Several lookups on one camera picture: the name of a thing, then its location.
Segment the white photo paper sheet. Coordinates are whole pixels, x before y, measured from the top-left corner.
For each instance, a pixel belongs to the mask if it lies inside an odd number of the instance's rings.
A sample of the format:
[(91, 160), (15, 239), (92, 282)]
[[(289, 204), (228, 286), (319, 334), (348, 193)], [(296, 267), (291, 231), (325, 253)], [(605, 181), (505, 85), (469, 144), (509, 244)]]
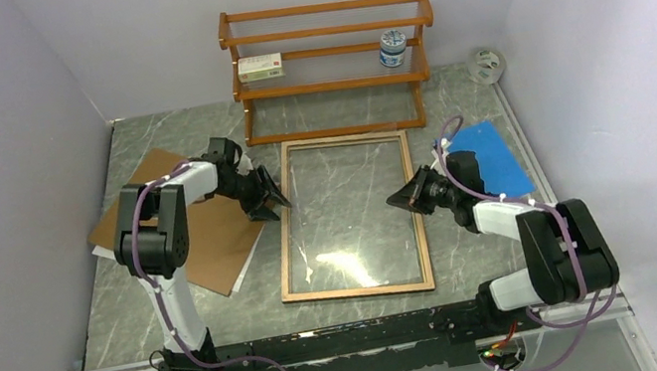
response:
[[(245, 263), (243, 264), (243, 267), (240, 271), (240, 274), (237, 276), (235, 283), (233, 284), (233, 287), (231, 288), (231, 293), (236, 293), (239, 292), (242, 285), (243, 281), (246, 277), (247, 269), (249, 267), (249, 264), (251, 263), (255, 248), (259, 242), (261, 234), (258, 234), (256, 240), (254, 241), (254, 244), (252, 245), (252, 248), (250, 249), (249, 255), (246, 257)], [(98, 258), (103, 258), (106, 260), (115, 260), (114, 253), (112, 250), (109, 250), (107, 248), (101, 247), (101, 246), (94, 246), (91, 253), (94, 256), (97, 256)]]

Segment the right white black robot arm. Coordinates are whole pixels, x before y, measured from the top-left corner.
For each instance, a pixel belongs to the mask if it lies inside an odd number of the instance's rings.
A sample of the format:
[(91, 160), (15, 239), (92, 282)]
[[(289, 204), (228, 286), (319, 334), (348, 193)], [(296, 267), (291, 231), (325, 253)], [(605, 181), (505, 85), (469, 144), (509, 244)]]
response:
[(519, 243), (524, 267), (478, 289), (476, 318), (482, 329), (502, 333), (517, 309), (574, 301), (618, 284), (618, 263), (582, 200), (540, 207), (508, 197), (485, 198), (480, 170), (474, 152), (452, 152), (441, 166), (420, 166), (387, 203), (426, 216), (446, 209), (469, 233)]

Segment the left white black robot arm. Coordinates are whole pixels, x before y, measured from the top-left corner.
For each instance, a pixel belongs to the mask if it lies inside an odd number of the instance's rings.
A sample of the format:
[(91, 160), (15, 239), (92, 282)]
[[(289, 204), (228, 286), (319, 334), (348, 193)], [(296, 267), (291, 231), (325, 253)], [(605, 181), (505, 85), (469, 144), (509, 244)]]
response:
[(238, 201), (251, 222), (265, 222), (278, 220), (273, 207), (290, 204), (265, 166), (253, 166), (239, 144), (212, 137), (208, 147), (158, 179), (124, 185), (118, 196), (113, 254), (145, 288), (162, 327), (158, 371), (222, 371), (184, 270), (187, 207), (223, 196)]

